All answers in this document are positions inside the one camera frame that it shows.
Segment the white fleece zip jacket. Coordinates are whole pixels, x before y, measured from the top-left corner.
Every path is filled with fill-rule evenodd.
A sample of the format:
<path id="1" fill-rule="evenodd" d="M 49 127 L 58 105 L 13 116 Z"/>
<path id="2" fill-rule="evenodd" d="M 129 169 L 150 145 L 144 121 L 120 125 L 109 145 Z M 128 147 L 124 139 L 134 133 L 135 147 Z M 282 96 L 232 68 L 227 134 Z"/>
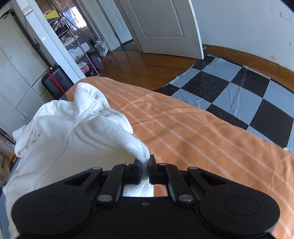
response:
<path id="1" fill-rule="evenodd" d="M 91 84 L 79 83 L 72 101 L 45 103 L 12 136 L 18 161 L 1 195 L 2 238 L 18 236 L 11 218 L 18 198 L 93 167 L 110 170 L 138 160 L 142 181 L 126 186 L 123 194 L 154 195 L 148 182 L 147 146 L 134 137 L 126 116 L 111 108 L 105 95 Z"/>

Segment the checkered floor mat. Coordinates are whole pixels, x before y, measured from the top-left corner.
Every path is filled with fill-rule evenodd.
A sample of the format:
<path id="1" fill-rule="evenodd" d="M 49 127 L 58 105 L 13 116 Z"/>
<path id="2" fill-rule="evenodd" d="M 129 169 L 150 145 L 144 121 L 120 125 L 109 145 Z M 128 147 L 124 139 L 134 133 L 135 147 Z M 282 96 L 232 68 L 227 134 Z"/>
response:
<path id="1" fill-rule="evenodd" d="M 293 151 L 293 92 L 248 66 L 208 55 L 157 92 Z"/>

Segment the white wardrobe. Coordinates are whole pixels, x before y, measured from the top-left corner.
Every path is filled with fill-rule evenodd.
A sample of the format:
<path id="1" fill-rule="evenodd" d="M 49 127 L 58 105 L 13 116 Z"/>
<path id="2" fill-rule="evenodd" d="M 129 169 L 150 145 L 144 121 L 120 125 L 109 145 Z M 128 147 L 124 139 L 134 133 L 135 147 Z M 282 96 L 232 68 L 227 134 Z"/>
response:
<path id="1" fill-rule="evenodd" d="M 53 99 L 41 83 L 47 69 L 8 10 L 1 17 L 1 129 L 6 133 L 28 124 Z"/>

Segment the metal storage shelf rack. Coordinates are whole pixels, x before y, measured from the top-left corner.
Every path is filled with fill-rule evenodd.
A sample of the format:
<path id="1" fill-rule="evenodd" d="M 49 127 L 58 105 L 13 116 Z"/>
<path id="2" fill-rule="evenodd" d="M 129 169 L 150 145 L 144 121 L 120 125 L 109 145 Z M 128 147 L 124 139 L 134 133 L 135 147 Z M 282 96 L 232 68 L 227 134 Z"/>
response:
<path id="1" fill-rule="evenodd" d="M 89 54 L 93 48 L 93 40 L 82 31 L 87 26 L 78 26 L 79 18 L 75 15 L 77 8 L 69 8 L 66 13 L 57 7 L 58 1 L 47 1 L 47 3 L 53 16 L 47 13 L 45 17 L 70 56 L 85 76 L 99 76 L 100 70 Z"/>

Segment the brown paper bag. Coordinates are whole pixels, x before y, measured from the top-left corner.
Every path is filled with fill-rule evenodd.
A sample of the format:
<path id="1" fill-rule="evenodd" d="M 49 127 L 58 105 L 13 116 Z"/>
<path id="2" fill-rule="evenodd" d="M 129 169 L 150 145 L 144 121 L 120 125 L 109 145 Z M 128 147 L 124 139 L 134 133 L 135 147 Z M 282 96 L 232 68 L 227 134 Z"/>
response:
<path id="1" fill-rule="evenodd" d="M 0 154 L 0 180 L 7 181 L 11 173 L 11 162 L 8 158 Z"/>

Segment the black red suitcase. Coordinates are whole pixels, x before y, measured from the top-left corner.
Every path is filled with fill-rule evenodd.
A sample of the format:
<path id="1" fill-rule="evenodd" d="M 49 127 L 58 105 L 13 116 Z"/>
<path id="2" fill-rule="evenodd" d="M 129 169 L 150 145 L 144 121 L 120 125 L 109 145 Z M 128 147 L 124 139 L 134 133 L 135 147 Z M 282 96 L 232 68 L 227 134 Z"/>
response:
<path id="1" fill-rule="evenodd" d="M 61 99 L 74 85 L 62 67 L 57 64 L 46 71 L 41 83 L 55 100 Z"/>

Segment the white room door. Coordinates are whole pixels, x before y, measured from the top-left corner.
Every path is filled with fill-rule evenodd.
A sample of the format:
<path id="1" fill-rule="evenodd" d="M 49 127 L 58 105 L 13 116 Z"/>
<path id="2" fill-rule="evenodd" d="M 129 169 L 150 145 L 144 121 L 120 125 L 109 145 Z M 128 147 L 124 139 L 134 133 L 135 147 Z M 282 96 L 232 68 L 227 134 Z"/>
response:
<path id="1" fill-rule="evenodd" d="M 192 1 L 118 1 L 144 53 L 202 60 Z"/>

